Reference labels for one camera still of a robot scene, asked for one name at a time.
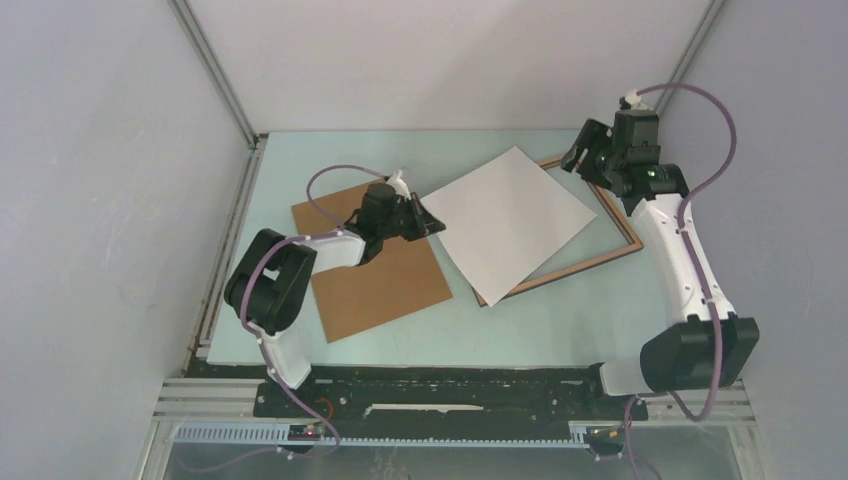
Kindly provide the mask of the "wooden picture frame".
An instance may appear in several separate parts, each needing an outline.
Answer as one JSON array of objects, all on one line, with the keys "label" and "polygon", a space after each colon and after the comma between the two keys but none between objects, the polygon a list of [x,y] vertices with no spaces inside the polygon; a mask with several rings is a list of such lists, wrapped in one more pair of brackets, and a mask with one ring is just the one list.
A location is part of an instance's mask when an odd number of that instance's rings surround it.
[{"label": "wooden picture frame", "polygon": [[550,157],[536,164],[577,198],[595,217],[578,234],[511,289],[507,299],[622,259],[644,248],[642,240],[608,191],[560,168]]}]

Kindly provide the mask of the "landscape photo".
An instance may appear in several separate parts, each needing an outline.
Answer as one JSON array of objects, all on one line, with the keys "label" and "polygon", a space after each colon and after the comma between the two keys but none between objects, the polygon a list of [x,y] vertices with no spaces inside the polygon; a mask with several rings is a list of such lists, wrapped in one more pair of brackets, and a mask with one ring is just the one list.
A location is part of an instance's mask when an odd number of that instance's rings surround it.
[{"label": "landscape photo", "polygon": [[493,306],[596,214],[514,146],[422,199],[450,259]]}]

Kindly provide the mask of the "brown backing board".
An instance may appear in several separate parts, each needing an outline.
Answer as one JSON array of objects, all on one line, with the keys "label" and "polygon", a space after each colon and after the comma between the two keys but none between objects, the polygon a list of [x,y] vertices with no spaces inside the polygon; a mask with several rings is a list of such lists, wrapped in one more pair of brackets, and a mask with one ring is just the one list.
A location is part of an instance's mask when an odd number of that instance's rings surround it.
[{"label": "brown backing board", "polygon": [[368,264],[315,272],[311,287],[328,342],[452,298],[427,239],[388,239]]}]

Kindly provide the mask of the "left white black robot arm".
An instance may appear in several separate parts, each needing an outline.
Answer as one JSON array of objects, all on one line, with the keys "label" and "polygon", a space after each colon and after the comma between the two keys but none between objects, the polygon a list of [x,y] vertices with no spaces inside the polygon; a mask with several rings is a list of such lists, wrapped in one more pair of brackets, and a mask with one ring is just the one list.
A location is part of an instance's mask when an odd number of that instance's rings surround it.
[{"label": "left white black robot arm", "polygon": [[446,230],[400,178],[367,186],[359,208],[341,225],[286,237],[273,229],[255,235],[225,287],[225,302],[256,337],[269,376],[281,384],[278,404],[304,416],[316,403],[304,382],[312,366],[292,332],[313,275],[364,266],[396,237],[417,241]]}]

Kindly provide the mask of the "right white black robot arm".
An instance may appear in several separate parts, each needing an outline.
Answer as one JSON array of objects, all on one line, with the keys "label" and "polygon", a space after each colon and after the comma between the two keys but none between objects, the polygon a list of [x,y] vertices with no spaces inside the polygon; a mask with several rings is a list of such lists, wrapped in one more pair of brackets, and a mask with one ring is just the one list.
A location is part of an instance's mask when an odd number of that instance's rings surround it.
[{"label": "right white black robot arm", "polygon": [[643,235],[657,267],[667,327],[637,356],[601,365],[581,392],[585,411],[606,418],[622,396],[728,387],[737,381],[760,330],[740,316],[713,274],[695,229],[680,168],[660,161],[659,117],[620,110],[612,125],[589,119],[560,166],[613,193]]}]

